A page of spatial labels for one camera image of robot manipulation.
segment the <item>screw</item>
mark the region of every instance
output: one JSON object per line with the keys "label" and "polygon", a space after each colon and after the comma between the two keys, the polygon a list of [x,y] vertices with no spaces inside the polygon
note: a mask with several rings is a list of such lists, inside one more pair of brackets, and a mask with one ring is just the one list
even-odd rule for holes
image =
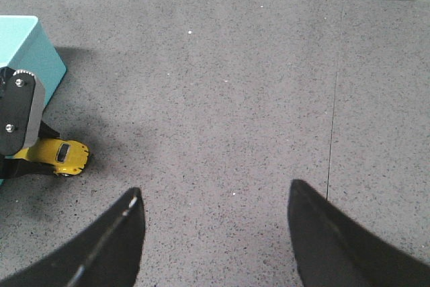
{"label": "screw", "polygon": [[17,87],[23,87],[24,81],[22,81],[21,79],[16,79],[15,84]]}
{"label": "screw", "polygon": [[10,133],[10,132],[13,132],[15,130],[15,126],[13,124],[7,124],[5,129],[7,132]]}

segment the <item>teal box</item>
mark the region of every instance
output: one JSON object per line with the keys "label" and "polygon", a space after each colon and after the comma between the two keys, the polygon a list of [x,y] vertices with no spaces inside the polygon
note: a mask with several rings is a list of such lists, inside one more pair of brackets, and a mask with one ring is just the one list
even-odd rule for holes
{"label": "teal box", "polygon": [[35,16],[0,15],[1,67],[33,72],[45,88],[45,106],[66,73],[65,64]]}

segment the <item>yellow toy car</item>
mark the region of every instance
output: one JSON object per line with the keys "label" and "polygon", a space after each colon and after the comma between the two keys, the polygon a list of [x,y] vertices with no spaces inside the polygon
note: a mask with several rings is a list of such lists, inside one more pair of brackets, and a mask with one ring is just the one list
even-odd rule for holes
{"label": "yellow toy car", "polygon": [[39,138],[34,146],[20,150],[13,158],[49,164],[53,166],[54,174],[72,176],[82,172],[88,162],[88,156],[88,147],[80,142]]}

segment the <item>floor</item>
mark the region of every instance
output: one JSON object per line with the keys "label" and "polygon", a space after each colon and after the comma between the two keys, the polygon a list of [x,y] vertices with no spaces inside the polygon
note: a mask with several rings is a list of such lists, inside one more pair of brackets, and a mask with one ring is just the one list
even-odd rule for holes
{"label": "floor", "polygon": [[142,188],[137,286],[301,286],[290,182],[430,264],[430,3],[0,0],[69,67],[44,113],[79,177],[0,187],[0,277]]}

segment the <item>toy car window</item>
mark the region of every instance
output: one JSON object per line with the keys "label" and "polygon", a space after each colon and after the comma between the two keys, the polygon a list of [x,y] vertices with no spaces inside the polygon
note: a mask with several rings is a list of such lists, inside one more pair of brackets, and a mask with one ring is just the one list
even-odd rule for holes
{"label": "toy car window", "polygon": [[70,145],[61,144],[60,149],[58,150],[58,154],[56,155],[56,161],[59,163],[64,163],[67,153],[69,152]]}

